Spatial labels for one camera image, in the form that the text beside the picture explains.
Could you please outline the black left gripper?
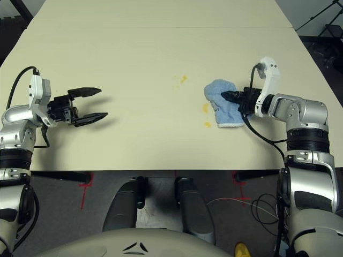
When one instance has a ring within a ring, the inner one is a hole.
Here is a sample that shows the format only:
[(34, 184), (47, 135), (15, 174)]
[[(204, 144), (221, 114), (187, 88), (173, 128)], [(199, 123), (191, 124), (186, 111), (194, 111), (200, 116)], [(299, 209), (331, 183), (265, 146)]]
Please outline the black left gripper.
[(81, 87), (68, 90), (67, 95), (55, 97), (48, 103), (48, 115), (55, 122), (66, 122), (75, 127), (93, 124), (105, 118), (107, 112), (95, 112), (78, 117), (77, 108), (73, 106), (73, 100), (78, 97), (90, 97), (102, 92), (95, 87)]

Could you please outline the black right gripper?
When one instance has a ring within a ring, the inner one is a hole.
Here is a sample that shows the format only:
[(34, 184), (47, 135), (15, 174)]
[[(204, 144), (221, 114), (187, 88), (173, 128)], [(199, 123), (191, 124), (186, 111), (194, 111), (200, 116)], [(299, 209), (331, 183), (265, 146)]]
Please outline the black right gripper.
[(256, 102), (262, 90), (258, 88), (244, 87), (243, 91), (226, 91), (222, 92), (221, 96), (227, 101), (239, 103), (238, 111), (242, 115), (252, 115), (255, 113)]

